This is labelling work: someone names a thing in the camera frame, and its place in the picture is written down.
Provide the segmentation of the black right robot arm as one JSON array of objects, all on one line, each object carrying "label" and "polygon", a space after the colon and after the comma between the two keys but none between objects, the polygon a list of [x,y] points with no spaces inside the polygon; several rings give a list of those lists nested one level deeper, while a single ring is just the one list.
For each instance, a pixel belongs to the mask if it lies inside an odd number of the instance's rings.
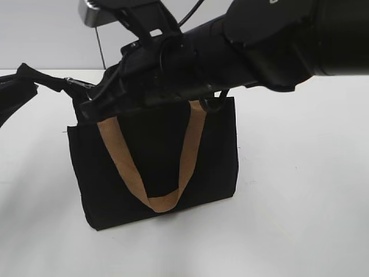
[{"label": "black right robot arm", "polygon": [[85,1],[85,24],[114,21],[137,37],[80,105],[100,122],[215,92],[292,92],[312,76],[368,74],[367,1],[233,1],[187,32],[161,1]]}]

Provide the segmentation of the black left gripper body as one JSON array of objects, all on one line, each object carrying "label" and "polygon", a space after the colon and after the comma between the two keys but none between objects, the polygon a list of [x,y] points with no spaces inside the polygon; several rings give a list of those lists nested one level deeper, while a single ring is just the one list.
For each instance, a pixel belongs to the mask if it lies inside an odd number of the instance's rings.
[{"label": "black left gripper body", "polygon": [[37,95],[37,88],[34,82],[19,80],[15,74],[1,76],[1,126]]}]

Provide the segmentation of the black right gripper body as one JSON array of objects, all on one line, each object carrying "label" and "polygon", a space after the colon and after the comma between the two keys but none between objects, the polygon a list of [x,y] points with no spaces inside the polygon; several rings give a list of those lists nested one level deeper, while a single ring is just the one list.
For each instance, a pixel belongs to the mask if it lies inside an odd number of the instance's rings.
[{"label": "black right gripper body", "polygon": [[100,122],[199,95],[202,81],[189,37],[156,37],[150,48],[126,46],[124,51],[118,67],[80,104],[87,120]]}]

